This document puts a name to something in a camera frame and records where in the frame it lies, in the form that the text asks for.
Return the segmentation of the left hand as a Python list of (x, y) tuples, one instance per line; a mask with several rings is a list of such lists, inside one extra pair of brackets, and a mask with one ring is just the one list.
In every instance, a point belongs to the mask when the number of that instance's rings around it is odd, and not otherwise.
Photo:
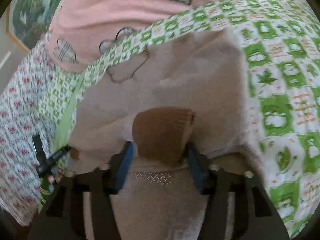
[(59, 168), (58, 170), (53, 171), (52, 174), (48, 176), (48, 182), (52, 185), (58, 184), (63, 177), (64, 177), (63, 170)]

